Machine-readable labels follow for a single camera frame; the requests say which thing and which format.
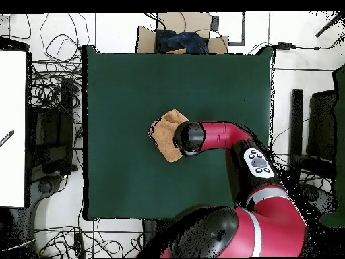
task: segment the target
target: green tabletop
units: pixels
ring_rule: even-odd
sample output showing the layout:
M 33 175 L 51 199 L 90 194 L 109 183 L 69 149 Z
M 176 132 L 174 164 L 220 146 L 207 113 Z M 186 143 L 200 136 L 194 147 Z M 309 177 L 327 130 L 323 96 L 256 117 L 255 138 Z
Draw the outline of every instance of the green tabletop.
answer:
M 245 124 L 267 146 L 271 48 L 259 55 L 100 54 L 87 47 L 89 219 L 233 206 L 223 150 L 169 163 L 148 136 L 171 109 Z

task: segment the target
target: brown cloth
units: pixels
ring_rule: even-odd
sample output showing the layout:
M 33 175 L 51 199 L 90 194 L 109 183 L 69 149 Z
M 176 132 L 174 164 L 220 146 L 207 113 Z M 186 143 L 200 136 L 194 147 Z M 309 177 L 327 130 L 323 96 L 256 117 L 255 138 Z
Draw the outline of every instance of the brown cloth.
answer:
M 175 162 L 182 157 L 180 150 L 174 146 L 173 137 L 177 126 L 186 121 L 186 117 L 173 109 L 151 125 L 148 135 L 168 162 Z

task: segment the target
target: electrical cord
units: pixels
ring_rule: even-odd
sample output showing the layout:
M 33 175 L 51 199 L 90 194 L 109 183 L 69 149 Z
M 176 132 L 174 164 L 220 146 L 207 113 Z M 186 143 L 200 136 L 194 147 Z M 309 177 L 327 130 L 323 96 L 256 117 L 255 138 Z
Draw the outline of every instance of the electrical cord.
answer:
M 264 47 L 273 47 L 274 45 L 271 45 L 271 44 L 269 44 L 269 43 L 267 43 L 267 42 L 262 42 L 261 44 L 255 45 L 255 46 L 251 49 L 251 51 L 248 53 L 248 55 L 252 55 L 253 52 L 254 52 L 254 50 L 255 50 L 257 47 L 260 47 L 260 46 L 264 46 Z
M 221 35 L 219 32 L 213 31 L 213 30 L 211 30 L 211 29 L 196 30 L 196 31 L 194 31 L 194 33 L 196 33 L 196 32 L 201 32 L 201 31 L 210 31 L 210 32 L 215 32 L 216 34 L 218 34 L 218 35 L 220 36 L 220 38 L 222 39 L 222 42 L 224 43 L 226 52 L 228 52 L 228 45 L 225 43 L 225 40 L 223 39 L 223 36 L 224 36 L 224 35 Z
M 74 125 L 74 128 L 75 128 L 74 151 L 75 151 L 75 155 L 77 156 L 77 161 L 79 163 L 79 166 L 81 168 L 83 168 L 83 165 L 80 163 L 79 156 L 77 153 L 77 148 L 76 148 L 77 139 L 82 137 L 82 132 L 80 132 L 80 131 L 82 131 L 82 126 L 79 128 L 78 131 L 77 131 L 77 127 L 75 125 Z
M 32 239 L 32 240 L 30 240 L 30 241 L 28 241 L 28 242 L 24 242 L 24 243 L 22 243 L 22 244 L 20 244 L 20 245 L 18 245 L 18 246 L 14 246 L 14 247 L 12 247 L 12 248 L 7 248 L 6 250 L 2 250 L 2 251 L 9 251 L 9 250 L 14 250 L 14 249 L 16 249 L 16 248 L 21 248 L 21 247 L 26 246 L 26 245 L 28 245 L 28 244 L 34 242 L 34 241 L 36 241 L 36 238 L 35 238 L 35 239 Z
M 161 40 L 161 38 L 163 37 L 163 34 L 165 33 L 165 31 L 166 31 L 166 26 L 165 26 L 165 24 L 163 23 L 163 21 L 161 21 L 158 17 L 157 18 L 155 18 L 153 15 L 150 15 L 150 14 L 147 14 L 147 13 L 143 13 L 145 16 L 148 16 L 149 18 L 151 18 L 151 19 L 153 19 L 153 20 L 156 20 L 158 23 L 161 23 L 162 24 L 162 26 L 163 26 L 163 32 L 162 32 L 162 34 L 160 35 L 160 37 L 159 37 L 159 39 L 158 39 L 158 45 L 159 45 L 159 47 L 158 47 L 158 52 L 160 51 L 160 48 L 161 48 L 161 45 L 160 45 L 160 40 Z
M 11 36 L 11 35 L 1 35 L 1 36 L 8 36 L 9 38 L 18 38 L 20 40 L 28 40 L 29 38 L 31 38 L 31 25 L 30 25 L 30 21 L 29 21 L 29 17 L 28 14 L 26 14 L 26 19 L 28 21 L 28 26 L 29 26 L 29 36 L 27 38 L 21 38 L 19 36 Z
M 343 33 L 333 44 L 331 44 L 327 48 L 321 48 L 321 47 L 313 47 L 313 48 L 305 48 L 305 47 L 298 47 L 298 46 L 292 46 L 293 49 L 304 49 L 304 50 L 328 50 L 334 48 L 337 44 L 340 44 L 342 40 L 345 38 L 345 33 Z
M 185 31 L 186 31 L 186 28 L 187 28 L 186 18 L 185 18 L 185 16 L 182 14 L 182 12 L 180 12 L 180 15 L 182 16 L 183 21 L 185 22 L 185 28 L 184 28 L 184 30 L 183 30 L 183 32 L 185 32 Z
M 153 27 L 152 27 L 152 25 L 151 25 L 151 18 L 148 18 L 148 22 L 150 23 L 151 31 L 152 31 L 152 32 L 156 32 L 156 30 L 153 29 Z
M 314 119 L 314 118 L 320 118 L 320 116 L 322 116 L 322 115 L 323 115 L 323 113 L 319 114 L 318 116 L 308 117 L 307 119 L 303 120 L 302 123 L 307 122 L 307 121 L 309 121 L 309 120 L 311 120 L 311 119 Z M 281 136 L 283 133 L 287 132 L 288 130 L 290 130 L 292 127 L 294 127 L 294 126 L 297 125 L 297 124 L 301 124 L 301 123 L 292 124 L 289 128 L 286 128 L 285 130 L 281 131 L 281 132 L 274 138 L 274 140 L 273 140 L 273 142 L 272 142 L 272 147 L 273 147 L 275 141 L 278 139 L 279 136 Z
M 299 173 L 299 174 L 306 174 L 306 175 L 318 176 L 318 174 L 315 174 L 314 172 L 311 172 L 311 171 L 300 171 L 300 170 L 297 170 L 295 167 L 293 167 L 292 165 L 290 165 L 288 162 L 286 162 L 284 159 L 280 158 L 280 157 L 277 156 L 276 154 L 274 154 L 274 158 L 277 158 L 277 159 L 279 159 L 279 160 L 285 162 L 285 163 L 286 163 L 285 166 L 290 167 L 291 169 L 296 170 L 297 173 Z M 328 178 L 326 178 L 326 177 L 321 177 L 321 176 L 319 176 L 319 178 L 320 178 L 320 179 L 326 180 L 330 185 L 332 184 L 331 181 L 330 181 Z
M 91 257 L 87 258 L 87 259 L 93 259 L 94 255 L 101 252 L 101 251 L 106 252 L 110 258 L 113 258 L 111 254 L 118 254 L 119 252 L 121 252 L 121 257 L 126 258 L 132 251 L 134 251 L 134 250 L 140 251 L 142 249 L 140 239 L 144 235 L 143 233 L 140 233 L 137 239 L 131 239 L 131 245 L 133 248 L 131 248 L 128 252 L 124 253 L 123 246 L 119 242 L 117 242 L 115 240 L 106 240 L 105 241 L 105 240 L 103 240 L 103 238 L 102 238 L 102 241 L 98 241 L 96 238 L 94 238 L 94 231 L 93 231 L 93 236 L 90 236 L 85 231 L 83 231 L 80 227 L 66 226 L 66 227 L 58 227 L 58 228 L 59 229 L 70 228 L 70 229 L 67 231 L 59 231 L 56 234 L 56 236 L 54 236 L 54 238 L 50 239 L 47 242 L 47 244 L 43 248 L 40 249 L 40 251 L 39 251 L 39 257 L 40 258 L 43 258 L 43 257 L 45 257 L 45 258 L 60 257 L 60 259 L 64 259 L 66 257 L 67 259 L 73 259 L 71 254 L 70 254 L 71 250 L 73 250 L 76 254 L 75 256 L 78 257 L 78 254 L 80 254 L 78 252 L 79 248 L 69 245 L 69 243 L 66 240 L 67 235 L 71 236 L 72 234 L 75 234 L 76 232 L 80 232 L 83 235 L 85 235 L 85 237 L 92 240 L 92 246 L 85 249 L 85 253 L 91 255 Z M 50 231 L 51 229 L 52 228 L 41 229 L 39 231 Z M 119 250 L 117 252 L 111 252 L 107 249 L 107 246 L 111 245 L 112 243 L 115 243 L 118 245 Z M 100 250 L 95 252 L 94 251 L 95 247 L 100 247 Z M 51 256 L 45 256 L 44 254 L 46 253 L 47 249 L 49 249 L 49 248 L 55 249 L 58 253 L 53 254 Z
M 88 32 L 88 24 L 85 19 L 85 17 L 81 14 L 79 14 L 86 23 L 86 32 L 88 35 L 88 43 L 90 42 L 89 32 Z M 43 38 L 42 38 L 42 29 L 48 19 L 49 14 L 46 15 L 46 18 L 40 27 L 40 38 L 42 41 L 44 54 L 51 60 L 40 60 L 40 61 L 33 61 L 33 63 L 38 65 L 46 65 L 46 71 L 40 71 L 37 72 L 37 69 L 33 67 L 33 76 L 32 76 L 32 98 L 36 100 L 36 102 L 32 102 L 32 106 L 34 107 L 48 107 L 48 108 L 60 108 L 66 111 L 66 108 L 61 104 L 61 81 L 64 77 L 68 76 L 73 79 L 73 85 L 76 85 L 77 88 L 74 90 L 71 90 L 73 93 L 73 108 L 79 108 L 80 106 L 80 99 L 78 92 L 82 87 L 82 73 L 80 65 L 82 63 L 82 57 L 80 54 L 79 49 L 79 36 L 77 32 L 77 28 L 75 26 L 75 22 L 71 16 L 71 14 L 68 14 L 69 18 L 71 19 L 71 22 L 73 24 L 73 27 L 75 29 L 75 37 L 77 38 L 77 41 L 71 39 L 71 37 L 60 34 L 45 47 Z M 61 50 L 61 47 L 63 43 L 68 40 L 69 42 L 72 42 L 75 45 L 75 53 L 73 56 L 66 60 L 59 59 L 58 56 L 54 57 L 52 56 L 48 49 L 52 45 L 52 43 L 57 40 L 60 37 L 66 37 L 67 39 L 64 39 L 61 43 L 61 46 L 58 50 L 57 55 L 59 54 L 59 51 Z M 49 70 L 49 66 L 53 66 L 55 69 L 54 71 Z M 76 122 L 74 118 L 71 118 L 74 123 L 80 124 L 80 122 Z

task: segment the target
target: black cable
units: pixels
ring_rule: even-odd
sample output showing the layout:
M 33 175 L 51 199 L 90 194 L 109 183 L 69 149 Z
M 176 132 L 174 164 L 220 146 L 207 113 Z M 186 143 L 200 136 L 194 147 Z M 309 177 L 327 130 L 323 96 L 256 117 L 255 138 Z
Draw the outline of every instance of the black cable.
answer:
M 314 117 L 309 117 L 309 118 L 303 120 L 302 123 L 304 123 L 304 122 L 306 122 L 306 121 L 308 121 L 308 120 L 314 119 L 314 118 L 319 118 L 319 117 L 320 117 L 320 115 L 314 116 Z M 290 130 L 290 129 L 291 129 L 293 126 L 295 126 L 296 124 L 291 125 L 289 128 L 286 128 L 284 131 L 281 131 L 281 132 L 276 136 L 276 138 L 274 138 L 273 143 L 272 143 L 272 147 L 273 147 L 273 145 L 274 145 L 274 142 L 277 140 L 277 138 L 278 138 L 280 135 L 282 135 L 284 132 Z
M 65 232 L 63 229 L 61 229 L 62 227 L 50 227 L 48 229 L 35 229 L 35 232 L 39 233 L 39 232 L 47 232 L 47 231 L 50 231 L 50 232 L 59 232 L 59 231 L 62 231 L 62 232 Z M 132 234 L 140 234 L 140 233 L 143 233 L 142 231 L 97 231 L 97 232 L 100 232 L 100 233 L 132 233 Z
M 298 47 L 298 46 L 294 46 L 292 45 L 291 48 L 292 49 L 303 49 L 303 50 L 328 50 L 328 49 L 332 49 L 334 48 L 337 44 L 340 44 L 340 42 L 342 40 L 345 39 L 345 33 L 343 33 L 333 44 L 331 44 L 329 47 L 327 48 L 321 48 L 321 47 L 313 47 L 313 48 L 305 48 L 305 47 Z
M 289 168 L 291 168 L 291 169 L 294 169 L 294 170 L 297 170 L 297 171 L 298 171 L 297 173 L 300 173 L 300 174 L 308 174 L 308 175 L 314 175 L 314 176 L 319 176 L 318 174 L 316 174 L 316 173 L 314 173 L 314 172 L 312 172 L 312 171 L 300 171 L 300 170 L 298 170 L 297 168 L 295 168 L 294 166 L 292 166 L 291 164 L 289 164 L 288 162 L 286 162 L 284 159 L 280 158 L 280 157 L 277 156 L 276 154 L 274 154 L 274 157 L 277 158 L 277 159 L 279 159 L 279 160 L 281 160 L 281 161 L 283 161 L 283 162 L 285 162 L 287 167 L 289 167 Z M 328 178 L 326 178 L 326 177 L 321 177 L 321 176 L 319 176 L 319 177 L 322 178 L 322 179 L 324 179 L 324 180 L 326 180 L 330 185 L 332 184 L 331 181 L 330 181 Z
M 77 148 L 76 148 L 77 139 L 80 138 L 80 137 L 78 136 L 78 132 L 82 129 L 82 126 L 79 128 L 78 131 L 77 131 L 77 128 L 76 128 L 75 125 L 74 125 L 74 127 L 75 127 L 75 139 L 74 139 L 74 150 L 75 150 L 75 155 L 77 156 L 77 161 L 78 161 L 78 163 L 79 163 L 79 166 L 80 166 L 81 168 L 83 168 L 83 165 L 80 163 L 79 156 L 78 156 L 78 153 L 77 153 Z
M 83 205 L 84 205 L 84 199 L 82 200 L 82 206 L 80 207 L 80 211 L 78 214 L 78 227 L 80 228 L 80 215 L 82 214 L 83 211 Z
M 81 14 L 79 14 L 85 21 L 86 23 L 86 32 L 88 34 L 88 43 L 90 42 L 90 37 L 89 37 L 89 32 L 88 32 L 88 23 L 85 19 L 85 17 Z M 36 102 L 33 102 L 32 105 L 35 107 L 49 107 L 49 108 L 53 108 L 53 107 L 57 107 L 60 109 L 63 109 L 66 111 L 66 108 L 60 104 L 61 102 L 61 81 L 62 78 L 65 77 L 64 74 L 68 74 L 74 81 L 74 84 L 78 87 L 78 89 L 80 89 L 82 87 L 82 73 L 81 73 L 81 69 L 80 69 L 80 64 L 82 62 L 82 58 L 80 55 L 80 51 L 79 51 L 79 36 L 78 36 L 78 32 L 75 26 L 75 22 L 72 18 L 72 16 L 70 14 L 68 14 L 69 18 L 71 19 L 71 22 L 75 28 L 75 36 L 77 38 L 77 42 L 75 42 L 74 40 L 71 39 L 71 37 L 65 35 L 65 34 L 60 34 L 56 37 L 54 37 L 54 39 L 52 39 L 52 41 L 48 44 L 48 46 L 45 48 L 44 46 L 44 41 L 42 38 L 42 29 L 47 21 L 49 14 L 46 15 L 46 18 L 40 28 L 40 38 L 42 41 L 42 45 L 43 45 L 43 49 L 44 49 L 44 54 L 49 57 L 51 59 L 51 61 L 47 61 L 47 60 L 41 60 L 41 61 L 34 61 L 33 63 L 36 64 L 46 64 L 46 69 L 47 71 L 41 71 L 41 72 L 37 72 L 36 68 L 33 66 L 33 76 L 32 76 L 32 98 L 36 99 Z M 59 37 L 66 37 L 66 39 L 63 40 L 63 42 L 61 43 L 60 49 L 63 45 L 63 43 L 68 40 L 70 42 L 72 42 L 75 47 L 75 53 L 73 55 L 73 57 L 71 59 L 68 59 L 67 61 L 59 59 L 58 57 L 53 57 L 52 55 L 50 55 L 50 53 L 48 52 L 49 47 L 52 45 L 52 43 L 58 39 Z M 55 68 L 54 71 L 49 71 L 48 66 L 52 66 Z M 78 107 L 80 107 L 80 97 L 77 93 L 77 91 L 73 92 L 73 102 L 74 102 L 74 106 L 73 108 L 76 109 Z M 73 119 L 73 122 L 76 124 L 80 124 L 81 122 L 76 122 Z
M 68 182 L 68 178 L 69 178 L 69 176 L 66 177 L 65 187 L 63 187 L 61 190 L 59 190 L 58 193 L 62 192 L 66 188 L 66 185 L 67 185 L 67 182 Z
M 187 28 L 186 18 L 185 18 L 185 16 L 182 14 L 182 12 L 180 12 L 180 14 L 181 14 L 181 16 L 182 16 L 182 18 L 183 18 L 183 21 L 185 21 L 185 29 L 183 30 L 183 32 L 185 32 L 185 31 L 186 31 L 186 28 Z
M 11 35 L 1 35 L 1 36 L 8 36 L 9 38 L 18 38 L 20 40 L 28 40 L 29 38 L 31 38 L 31 25 L 30 25 L 30 21 L 29 21 L 29 17 L 28 14 L 26 14 L 26 19 L 28 21 L 28 25 L 29 25 L 29 36 L 27 38 L 21 38 L 19 36 L 11 36 Z
M 162 34 L 160 35 L 160 37 L 159 37 L 159 39 L 158 39 L 158 45 L 159 45 L 159 47 L 158 47 L 157 52 L 159 52 L 159 51 L 160 51 L 160 48 L 161 48 L 160 40 L 162 39 L 163 34 L 165 33 L 166 26 L 165 26 L 165 24 L 163 23 L 163 21 L 161 21 L 158 17 L 155 18 L 154 16 L 152 16 L 152 15 L 150 15 L 150 14 L 147 14 L 147 13 L 143 13 L 143 14 L 144 14 L 145 16 L 148 16 L 149 18 L 151 18 L 151 19 L 153 19 L 153 20 L 156 20 L 158 23 L 161 23 L 161 24 L 163 25 L 163 32 L 162 32 Z
M 68 231 L 59 231 L 58 234 L 56 234 L 56 236 L 54 236 L 54 238 L 52 238 L 51 240 L 48 241 L 48 243 L 43 247 L 41 248 L 41 250 L 39 251 L 39 257 L 42 258 L 44 256 L 44 253 L 46 252 L 46 250 L 48 248 L 51 248 L 51 247 L 54 247 L 56 249 L 56 251 L 58 251 L 58 254 L 53 254 L 52 256 L 49 256 L 49 258 L 54 258 L 54 257 L 57 257 L 59 256 L 60 259 L 63 259 L 64 256 L 67 256 L 67 259 L 72 259 L 72 257 L 69 255 L 69 251 L 73 250 L 73 251 L 77 251 L 78 248 L 76 248 L 75 246 L 70 246 L 66 240 L 66 235 L 71 235 L 72 233 L 75 233 L 76 231 L 82 233 L 83 235 L 85 235 L 88 239 L 91 239 L 92 240 L 92 246 L 89 247 L 89 248 L 86 248 L 85 251 L 90 254 L 92 257 L 89 258 L 89 259 L 93 259 L 94 255 L 101 252 L 101 251 L 105 251 L 108 256 L 110 258 L 113 258 L 111 256 L 111 254 L 117 254 L 119 253 L 120 251 L 122 251 L 122 255 L 121 257 L 122 258 L 126 258 L 128 254 L 130 254 L 132 251 L 134 250 L 137 250 L 137 251 L 140 251 L 142 250 L 142 245 L 140 243 L 140 239 L 141 237 L 144 235 L 143 233 L 139 233 L 139 236 L 137 239 L 131 239 L 131 245 L 133 246 L 133 248 L 131 248 L 128 252 L 124 253 L 124 250 L 123 250 L 123 246 L 115 241 L 115 240 L 103 240 L 102 238 L 102 241 L 99 242 L 97 239 L 94 238 L 94 234 L 92 237 L 90 237 L 89 235 L 86 234 L 85 231 L 83 231 L 80 227 L 74 227 L 74 226 L 65 226 L 65 227 L 52 227 L 52 228 L 48 228 L 48 229 L 40 229 L 38 231 L 35 231 L 35 232 L 42 232 L 42 231 L 51 231 L 52 229 L 62 229 L 62 228 L 71 228 L 70 230 Z M 112 243 L 115 243 L 118 245 L 119 247 L 119 250 L 116 251 L 116 252 L 111 252 L 109 251 L 106 247 Z M 61 245 L 64 247 L 64 250 L 65 252 L 63 253 L 59 248 L 58 248 L 58 245 Z M 100 250 L 98 250 L 97 252 L 95 252 L 94 250 L 93 251 L 89 251 L 90 249 L 94 249 L 95 247 L 99 246 L 100 247 Z
M 156 30 L 157 30 L 157 28 L 153 29 L 153 27 L 152 27 L 152 25 L 151 25 L 151 19 L 154 19 L 154 17 L 157 17 L 157 16 L 153 15 L 153 13 L 150 13 L 150 15 L 152 16 L 152 18 L 149 17 L 150 28 L 151 28 L 151 31 L 152 31 L 153 33 L 155 33 Z
M 194 33 L 196 33 L 196 32 L 201 32 L 201 31 L 210 31 L 210 32 L 215 32 L 215 33 L 217 33 L 217 34 L 220 36 L 220 38 L 222 39 L 222 42 L 224 43 L 226 52 L 228 52 L 228 45 L 225 43 L 225 40 L 223 39 L 223 36 L 224 36 L 224 35 L 221 35 L 219 32 L 213 31 L 213 30 L 211 30 L 211 29 L 196 30 L 196 31 L 194 31 Z
M 252 55 L 252 52 L 254 52 L 254 50 L 255 50 L 257 47 L 259 47 L 259 46 L 273 47 L 274 45 L 268 44 L 268 43 L 266 43 L 266 42 L 262 42 L 261 44 L 255 45 L 255 46 L 251 49 L 251 51 L 248 53 L 248 55 Z

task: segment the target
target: silver stripe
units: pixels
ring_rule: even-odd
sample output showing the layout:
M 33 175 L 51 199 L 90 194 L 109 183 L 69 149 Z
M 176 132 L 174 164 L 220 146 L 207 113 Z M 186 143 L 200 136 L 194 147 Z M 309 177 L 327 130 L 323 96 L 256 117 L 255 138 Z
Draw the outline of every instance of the silver stripe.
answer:
M 261 200 L 264 200 L 266 198 L 273 198 L 273 197 L 281 197 L 281 198 L 286 198 L 286 199 L 290 199 L 288 197 L 288 194 L 282 190 L 282 189 L 279 189 L 279 188 L 266 188 L 266 189 L 262 189 L 262 190 L 259 190 L 257 192 L 255 192 L 254 194 L 252 194 L 247 202 L 246 202 L 246 205 L 248 205 L 248 203 L 250 202 L 251 199 L 254 200 L 254 203 L 258 203 L 260 202 Z
M 261 227 L 255 215 L 249 212 L 248 210 L 245 211 L 249 214 L 254 224 L 254 249 L 251 257 L 260 257 L 262 247 Z

